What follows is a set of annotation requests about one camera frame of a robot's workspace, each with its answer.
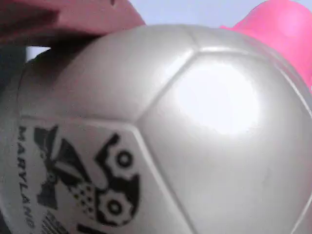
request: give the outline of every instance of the white soccer ball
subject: white soccer ball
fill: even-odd
[[[52,49],[1,99],[2,212],[13,234],[311,234],[311,107],[221,29]]]

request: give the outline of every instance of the white wall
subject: white wall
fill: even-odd
[[[186,23],[233,26],[263,0],[131,0],[147,24]],[[297,0],[312,10],[312,0]],[[34,58],[42,48],[30,48]]]

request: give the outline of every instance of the printed logo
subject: printed logo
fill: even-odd
[[[119,227],[129,223],[139,205],[140,176],[134,167],[134,156],[120,148],[121,137],[112,134],[103,147],[91,158],[106,177],[106,188],[99,188],[81,161],[81,155],[66,138],[61,138],[55,150],[58,126],[51,129],[35,128],[34,141],[40,150],[47,176],[37,195],[40,205],[58,210],[58,183],[66,186],[79,210],[88,219],[105,226]],[[78,224],[82,233],[101,233]]]

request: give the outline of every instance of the black graphic print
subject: black graphic print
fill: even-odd
[[[35,128],[34,141],[47,171],[37,196],[38,203],[57,210],[56,184],[63,183],[89,219],[113,227],[131,221],[138,209],[140,179],[133,167],[133,155],[124,149],[115,150],[120,136],[113,134],[93,157],[108,181],[108,186],[100,189],[91,181],[80,156],[67,139],[61,139],[59,151],[52,155],[57,133],[58,126]]]
[[[47,215],[44,217],[41,227],[42,234],[69,234],[69,232],[64,228],[64,226],[49,211],[47,212]]]

